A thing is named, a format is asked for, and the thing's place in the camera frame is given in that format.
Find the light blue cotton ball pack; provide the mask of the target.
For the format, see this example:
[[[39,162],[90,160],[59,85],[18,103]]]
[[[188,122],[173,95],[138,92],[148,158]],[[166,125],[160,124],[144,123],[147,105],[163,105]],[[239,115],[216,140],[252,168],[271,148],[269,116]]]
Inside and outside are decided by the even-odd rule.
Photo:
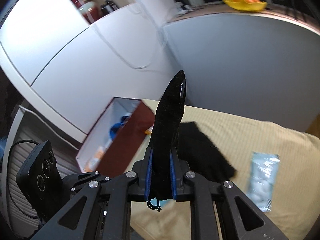
[[[279,165],[279,155],[253,153],[247,196],[263,212],[271,211]]]

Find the black fabric pouch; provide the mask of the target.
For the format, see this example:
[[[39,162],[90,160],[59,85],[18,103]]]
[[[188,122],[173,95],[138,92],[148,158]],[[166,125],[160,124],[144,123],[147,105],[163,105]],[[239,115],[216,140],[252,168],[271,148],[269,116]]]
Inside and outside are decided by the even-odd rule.
[[[148,145],[150,151],[145,178],[145,199],[151,210],[161,211],[160,202],[174,199],[176,175],[172,149],[184,115],[186,79],[180,70],[169,82],[156,109]]]

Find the black furry soft item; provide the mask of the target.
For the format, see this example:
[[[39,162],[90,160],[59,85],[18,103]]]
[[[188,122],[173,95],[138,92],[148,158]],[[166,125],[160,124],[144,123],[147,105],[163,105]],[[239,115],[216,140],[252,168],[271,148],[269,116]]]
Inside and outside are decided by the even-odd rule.
[[[208,181],[222,183],[236,175],[236,169],[194,121],[180,124],[176,148],[178,157]]]

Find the blue microfiber cloth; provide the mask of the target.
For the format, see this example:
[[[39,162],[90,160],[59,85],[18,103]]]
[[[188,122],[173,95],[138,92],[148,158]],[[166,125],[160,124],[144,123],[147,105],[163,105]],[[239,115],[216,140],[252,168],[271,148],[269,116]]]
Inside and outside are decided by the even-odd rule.
[[[122,116],[120,122],[115,123],[109,130],[111,140],[114,140],[119,130],[125,125],[126,120],[129,116]]]

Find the orange white packet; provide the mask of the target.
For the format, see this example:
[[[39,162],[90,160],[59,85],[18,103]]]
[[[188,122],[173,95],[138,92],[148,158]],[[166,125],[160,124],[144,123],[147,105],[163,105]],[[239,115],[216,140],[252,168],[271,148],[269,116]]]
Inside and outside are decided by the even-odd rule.
[[[97,170],[97,166],[100,164],[103,156],[105,155],[111,144],[112,140],[109,140],[105,145],[99,146],[93,157],[91,157],[85,164],[85,172],[95,172]]]

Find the red cardboard box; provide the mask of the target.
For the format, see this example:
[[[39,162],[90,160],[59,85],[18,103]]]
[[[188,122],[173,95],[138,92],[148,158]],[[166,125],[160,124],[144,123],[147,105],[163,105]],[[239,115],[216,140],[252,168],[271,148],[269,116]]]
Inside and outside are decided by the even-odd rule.
[[[85,173],[85,164],[99,146],[111,140],[109,130],[120,122],[122,116],[129,118],[112,141],[96,171],[114,178],[131,168],[131,161],[147,137],[144,132],[153,126],[155,115],[140,99],[113,98],[91,128],[76,156],[82,173]]]

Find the striped yellow mat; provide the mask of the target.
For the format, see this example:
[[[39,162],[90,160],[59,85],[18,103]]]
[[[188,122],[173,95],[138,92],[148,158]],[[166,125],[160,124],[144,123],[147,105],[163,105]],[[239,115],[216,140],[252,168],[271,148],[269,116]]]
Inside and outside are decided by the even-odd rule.
[[[288,239],[305,239],[319,217],[319,139],[308,133],[208,109],[185,106],[182,122],[197,126],[236,169],[247,191],[253,152],[275,154],[280,165],[266,215]],[[173,200],[161,212],[134,202],[131,227],[144,239],[191,239],[190,204]]]

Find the red and white snack packet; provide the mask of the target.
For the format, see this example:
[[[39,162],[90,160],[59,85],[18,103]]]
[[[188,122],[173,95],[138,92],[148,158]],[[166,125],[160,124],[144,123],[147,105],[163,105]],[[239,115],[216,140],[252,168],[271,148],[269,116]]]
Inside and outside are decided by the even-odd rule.
[[[144,133],[145,133],[146,135],[151,135],[152,130],[153,130],[153,126],[151,126],[150,128],[148,128]]]

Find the red kettle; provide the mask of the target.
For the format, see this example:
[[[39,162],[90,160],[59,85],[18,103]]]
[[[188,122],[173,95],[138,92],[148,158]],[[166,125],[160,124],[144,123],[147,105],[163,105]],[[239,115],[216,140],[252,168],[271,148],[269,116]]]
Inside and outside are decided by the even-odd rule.
[[[78,0],[71,0],[71,2],[75,5],[80,14],[84,16],[88,23],[91,24],[101,18],[100,10],[95,2],[89,0],[81,1],[83,4],[81,4]]]

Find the yellow fruit bowl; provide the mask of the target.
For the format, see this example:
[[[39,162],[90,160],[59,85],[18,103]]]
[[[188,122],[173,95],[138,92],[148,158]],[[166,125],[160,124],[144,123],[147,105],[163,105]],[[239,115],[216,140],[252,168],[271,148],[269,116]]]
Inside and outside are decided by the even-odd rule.
[[[223,0],[229,7],[245,12],[259,12],[267,7],[267,2],[261,0]]]

